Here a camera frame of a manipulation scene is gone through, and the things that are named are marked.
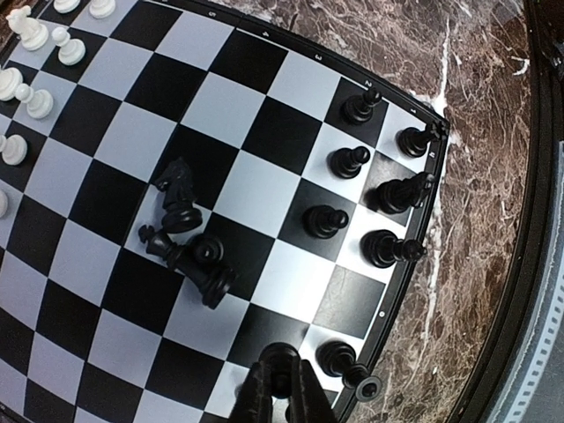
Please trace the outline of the black chess piece corner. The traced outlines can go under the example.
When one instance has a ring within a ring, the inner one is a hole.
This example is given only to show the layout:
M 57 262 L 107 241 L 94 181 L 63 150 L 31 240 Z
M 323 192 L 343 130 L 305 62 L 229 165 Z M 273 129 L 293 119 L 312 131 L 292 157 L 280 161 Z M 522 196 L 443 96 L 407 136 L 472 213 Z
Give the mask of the black chess piece corner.
M 400 131 L 396 136 L 399 150 L 411 158 L 422 157 L 427 146 L 434 141 L 446 141 L 448 138 L 448 126 L 444 122 L 430 122 L 424 130 L 414 127 Z

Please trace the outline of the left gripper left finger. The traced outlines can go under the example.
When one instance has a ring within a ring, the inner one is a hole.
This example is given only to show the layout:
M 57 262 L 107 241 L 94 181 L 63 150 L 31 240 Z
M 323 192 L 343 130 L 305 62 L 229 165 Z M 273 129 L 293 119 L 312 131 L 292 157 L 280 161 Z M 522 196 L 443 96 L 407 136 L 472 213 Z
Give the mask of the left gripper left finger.
M 264 360 L 251 366 L 227 421 L 272 422 L 271 369 Z

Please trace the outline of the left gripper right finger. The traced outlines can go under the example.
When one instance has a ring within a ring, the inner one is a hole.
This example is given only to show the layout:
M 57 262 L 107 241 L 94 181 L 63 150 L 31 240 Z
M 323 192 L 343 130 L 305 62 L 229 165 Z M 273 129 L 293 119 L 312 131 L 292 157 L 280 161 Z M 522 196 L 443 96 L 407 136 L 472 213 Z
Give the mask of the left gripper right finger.
M 287 422 L 337 422 L 321 383 L 308 360 L 293 359 L 290 377 L 291 395 L 286 408 Z

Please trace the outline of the black pawn second row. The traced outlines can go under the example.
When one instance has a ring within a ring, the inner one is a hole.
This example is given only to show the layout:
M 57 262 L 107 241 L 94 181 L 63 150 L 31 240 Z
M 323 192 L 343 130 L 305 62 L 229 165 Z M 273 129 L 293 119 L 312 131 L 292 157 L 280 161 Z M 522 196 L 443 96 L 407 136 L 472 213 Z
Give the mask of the black pawn second row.
M 352 179 L 359 175 L 370 157 L 370 151 L 364 146 L 340 148 L 329 155 L 329 168 L 336 177 Z

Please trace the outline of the black chess piece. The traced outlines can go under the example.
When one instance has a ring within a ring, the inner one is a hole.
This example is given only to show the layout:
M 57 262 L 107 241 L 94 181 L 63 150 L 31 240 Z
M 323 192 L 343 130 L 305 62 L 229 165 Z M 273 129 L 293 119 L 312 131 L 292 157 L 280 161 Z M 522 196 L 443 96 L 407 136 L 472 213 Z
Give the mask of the black chess piece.
M 435 177 L 420 172 L 403 180 L 392 179 L 375 190 L 377 208 L 388 214 L 405 212 L 409 207 L 419 208 L 434 186 Z
M 417 262 L 427 249 L 415 239 L 399 239 L 390 230 L 375 230 L 360 240 L 362 256 L 373 266 L 386 269 L 396 262 Z
M 371 375 L 367 366 L 357 361 L 353 347 L 342 340 L 330 340 L 315 351 L 321 370 L 330 377 L 340 377 L 343 385 L 352 390 L 358 402 L 374 400 L 382 391 L 382 381 Z

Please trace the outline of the black white chess board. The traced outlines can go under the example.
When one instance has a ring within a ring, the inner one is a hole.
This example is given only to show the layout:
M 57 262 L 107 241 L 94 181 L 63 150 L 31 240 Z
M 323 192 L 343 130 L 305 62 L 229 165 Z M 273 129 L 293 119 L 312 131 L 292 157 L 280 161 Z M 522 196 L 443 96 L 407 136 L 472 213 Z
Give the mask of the black white chess board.
M 81 11 L 42 1 L 31 15 L 75 26 Z M 24 199 L 1 225 L 2 411 L 18 422 L 223 422 L 270 343 L 312 360 L 340 339 L 372 367 L 412 267 L 373 266 L 360 240 L 422 239 L 432 206 L 388 215 L 366 195 L 438 174 L 443 142 L 411 158 L 396 136 L 444 120 L 307 39 L 216 4 L 120 1 L 96 20 L 114 41 L 122 104 L 69 216 Z M 350 124 L 342 105 L 372 87 L 372 118 Z M 329 155 L 358 146 L 369 162 L 336 177 Z M 197 231 L 220 238 L 236 273 L 215 309 L 137 233 L 160 227 L 153 182 L 178 158 L 204 216 Z M 316 205 L 346 211 L 348 225 L 311 236 L 303 215 Z

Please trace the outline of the row of white chess pieces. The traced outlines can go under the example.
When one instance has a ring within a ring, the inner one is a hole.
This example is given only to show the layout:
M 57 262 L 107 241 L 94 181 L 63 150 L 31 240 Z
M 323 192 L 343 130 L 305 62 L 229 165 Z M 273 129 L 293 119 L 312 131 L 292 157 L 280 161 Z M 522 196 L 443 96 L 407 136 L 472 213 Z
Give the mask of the row of white chess pieces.
M 2 226 L 24 199 L 69 216 L 122 104 L 109 80 L 114 41 L 87 11 L 77 22 L 40 20 L 43 46 L 16 47 L 1 71 Z

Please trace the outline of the pile of black chess pieces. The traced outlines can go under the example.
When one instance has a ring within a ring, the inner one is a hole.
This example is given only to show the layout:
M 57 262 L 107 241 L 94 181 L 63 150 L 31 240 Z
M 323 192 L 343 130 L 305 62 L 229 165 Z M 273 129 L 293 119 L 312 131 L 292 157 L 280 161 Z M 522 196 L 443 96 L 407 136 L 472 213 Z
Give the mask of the pile of black chess pieces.
M 179 271 L 201 294 L 204 306 L 215 309 L 236 280 L 224 260 L 223 242 L 215 235 L 199 233 L 204 216 L 196 208 L 193 174 L 178 158 L 167 164 L 153 182 L 164 194 L 160 227 L 141 226 L 137 233 L 145 252 L 160 258 L 171 271 Z

